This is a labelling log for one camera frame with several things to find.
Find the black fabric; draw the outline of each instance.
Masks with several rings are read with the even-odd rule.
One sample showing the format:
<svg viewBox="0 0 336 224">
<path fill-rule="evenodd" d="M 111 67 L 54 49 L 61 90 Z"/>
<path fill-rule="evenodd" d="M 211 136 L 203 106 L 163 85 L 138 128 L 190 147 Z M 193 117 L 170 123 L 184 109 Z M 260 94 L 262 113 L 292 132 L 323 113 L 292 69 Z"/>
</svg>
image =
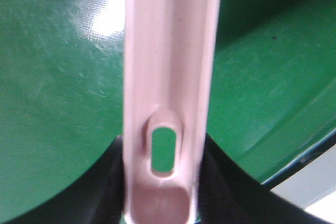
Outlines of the black fabric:
<svg viewBox="0 0 336 224">
<path fill-rule="evenodd" d="M 236 165 L 208 135 L 199 184 L 202 224 L 328 223 L 270 192 Z"/>
</svg>

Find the oval slot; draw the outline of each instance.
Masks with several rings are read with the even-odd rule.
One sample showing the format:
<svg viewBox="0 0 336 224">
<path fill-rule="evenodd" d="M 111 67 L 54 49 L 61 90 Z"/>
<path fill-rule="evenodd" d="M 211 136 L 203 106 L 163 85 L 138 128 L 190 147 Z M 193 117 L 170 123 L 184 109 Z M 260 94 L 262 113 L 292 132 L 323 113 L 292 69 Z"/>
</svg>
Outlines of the oval slot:
<svg viewBox="0 0 336 224">
<path fill-rule="evenodd" d="M 152 170 L 171 172 L 174 167 L 176 133 L 170 128 L 160 127 L 152 133 Z"/>
</svg>

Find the white surface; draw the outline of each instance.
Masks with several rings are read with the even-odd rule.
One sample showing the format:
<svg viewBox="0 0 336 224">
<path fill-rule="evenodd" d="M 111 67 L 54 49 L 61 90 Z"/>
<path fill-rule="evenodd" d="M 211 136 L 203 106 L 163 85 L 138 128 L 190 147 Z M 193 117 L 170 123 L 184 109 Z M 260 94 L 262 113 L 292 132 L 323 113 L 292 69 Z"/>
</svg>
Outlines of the white surface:
<svg viewBox="0 0 336 224">
<path fill-rule="evenodd" d="M 336 191 L 307 207 L 306 211 L 326 221 L 336 223 Z"/>
<path fill-rule="evenodd" d="M 306 208 L 336 190 L 336 146 L 272 191 L 289 202 Z"/>
</svg>

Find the green plastic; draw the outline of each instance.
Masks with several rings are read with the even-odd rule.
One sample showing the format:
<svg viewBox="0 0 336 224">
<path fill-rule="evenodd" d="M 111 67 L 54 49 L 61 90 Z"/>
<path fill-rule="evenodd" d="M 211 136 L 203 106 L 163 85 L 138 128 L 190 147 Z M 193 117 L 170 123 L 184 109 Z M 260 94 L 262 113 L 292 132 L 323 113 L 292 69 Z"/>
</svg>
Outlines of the green plastic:
<svg viewBox="0 0 336 224">
<path fill-rule="evenodd" d="M 152 169 L 171 172 L 174 167 L 176 133 L 170 128 L 158 128 L 152 134 Z"/>
<path fill-rule="evenodd" d="M 101 3 L 0 0 L 0 223 L 122 133 L 123 34 L 86 33 Z M 217 37 L 208 132 L 263 182 L 336 128 L 336 1 L 222 0 Z"/>
</svg>

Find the pink plastic handle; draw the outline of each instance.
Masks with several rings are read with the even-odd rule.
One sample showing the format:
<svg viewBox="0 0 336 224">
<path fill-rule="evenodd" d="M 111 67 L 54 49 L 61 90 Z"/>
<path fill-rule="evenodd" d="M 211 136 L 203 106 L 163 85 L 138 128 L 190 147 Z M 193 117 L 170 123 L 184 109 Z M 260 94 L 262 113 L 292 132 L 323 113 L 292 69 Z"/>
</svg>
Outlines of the pink plastic handle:
<svg viewBox="0 0 336 224">
<path fill-rule="evenodd" d="M 126 0 L 125 219 L 183 224 L 196 218 L 219 0 Z M 152 132 L 176 133 L 174 167 L 151 167 Z"/>
</svg>

